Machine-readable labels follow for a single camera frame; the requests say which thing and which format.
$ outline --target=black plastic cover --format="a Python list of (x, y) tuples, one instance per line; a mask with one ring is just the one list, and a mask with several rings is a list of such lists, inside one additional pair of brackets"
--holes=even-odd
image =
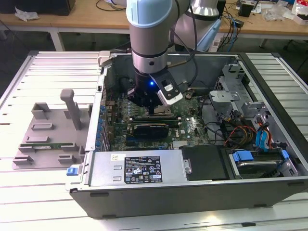
[(228, 180), (220, 149), (214, 145), (182, 147), (184, 159), (189, 159), (192, 173), (187, 175), (191, 180)]

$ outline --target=blue cable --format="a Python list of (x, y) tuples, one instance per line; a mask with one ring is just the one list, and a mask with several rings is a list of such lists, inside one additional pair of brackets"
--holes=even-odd
[[(234, 27), (234, 29), (235, 29), (235, 28), (236, 28), (235, 21), (234, 21), (233, 18), (230, 18), (230, 19), (232, 20), (232, 22), (233, 22), (233, 27)], [(233, 41), (232, 41), (232, 43), (230, 44), (230, 46), (229, 46), (227, 52), (230, 52), (231, 48), (233, 47), (233, 45), (234, 45), (234, 43), (235, 43), (235, 40), (236, 40), (236, 32), (234, 33)]]

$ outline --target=gray floor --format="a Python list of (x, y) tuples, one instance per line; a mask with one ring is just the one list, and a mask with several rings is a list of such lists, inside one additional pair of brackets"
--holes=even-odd
[[(20, 43), (14, 34), (7, 33), (7, 39), (0, 41), (0, 96), (4, 93), (10, 81), (18, 71), (28, 50)], [(17, 32), (16, 35), (30, 50), (54, 51), (53, 43), (45, 32)], [(128, 41), (127, 35), (96, 34), (96, 44), (92, 43), (91, 34), (62, 33), (67, 51), (101, 51), (110, 50)], [(259, 47), (259, 39), (239, 38), (232, 48), (234, 52), (277, 52), (285, 61), (297, 70), (304, 59), (308, 57), (308, 44), (295, 41), (287, 51), (283, 47), (287, 40), (268, 40), (264, 48)], [(308, 62), (300, 69), (299, 75), (308, 82)]]

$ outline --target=black box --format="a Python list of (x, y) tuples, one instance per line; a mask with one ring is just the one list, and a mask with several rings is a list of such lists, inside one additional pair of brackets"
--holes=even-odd
[(0, 13), (15, 13), (15, 6), (21, 11), (69, 15), (75, 0), (0, 0)]
[(242, 3), (239, 9), (239, 16), (249, 17), (253, 8), (254, 8), (254, 5)]

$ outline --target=circuit board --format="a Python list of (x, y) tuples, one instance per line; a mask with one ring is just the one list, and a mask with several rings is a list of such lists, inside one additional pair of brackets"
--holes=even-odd
[[(170, 106), (159, 106), (155, 116), (148, 115), (146, 108), (130, 102), (124, 95), (106, 102), (109, 128), (112, 130), (110, 151), (166, 150), (184, 145), (209, 144), (198, 115), (196, 97), (189, 97)], [(159, 139), (135, 138), (132, 130), (137, 124), (168, 124), (168, 135)]]

